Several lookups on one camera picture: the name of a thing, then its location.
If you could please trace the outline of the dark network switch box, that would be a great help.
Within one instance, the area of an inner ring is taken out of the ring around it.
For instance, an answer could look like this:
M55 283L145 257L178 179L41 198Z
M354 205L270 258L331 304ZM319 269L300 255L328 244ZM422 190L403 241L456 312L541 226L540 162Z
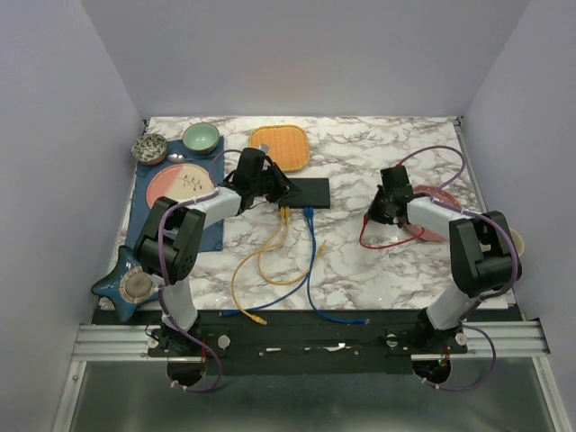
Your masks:
M301 193L281 200L280 207L290 209L329 209L331 207L329 179L326 177L300 177L292 178Z

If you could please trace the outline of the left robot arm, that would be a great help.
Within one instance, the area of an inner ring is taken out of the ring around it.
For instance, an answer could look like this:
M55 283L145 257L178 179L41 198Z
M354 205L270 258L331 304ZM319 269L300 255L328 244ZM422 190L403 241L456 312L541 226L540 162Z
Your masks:
M162 321L172 330L168 344L181 356L192 354L199 333L192 328L198 311L188 276L200 252L205 229L249 210L258 197L270 203L296 196L301 189L259 148L240 152L235 170L207 192L188 200L157 198L134 248L145 273L163 280L158 288Z

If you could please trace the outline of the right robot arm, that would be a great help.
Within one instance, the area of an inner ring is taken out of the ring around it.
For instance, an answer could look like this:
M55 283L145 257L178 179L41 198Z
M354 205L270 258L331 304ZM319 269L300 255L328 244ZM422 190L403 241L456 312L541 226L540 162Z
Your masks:
M449 243L453 284L424 309L426 322L414 330L416 346L427 353L446 342L480 302L507 293L521 276L521 264L503 213L457 209L415 193L405 166L381 171L382 183L367 211L370 221L430 230Z

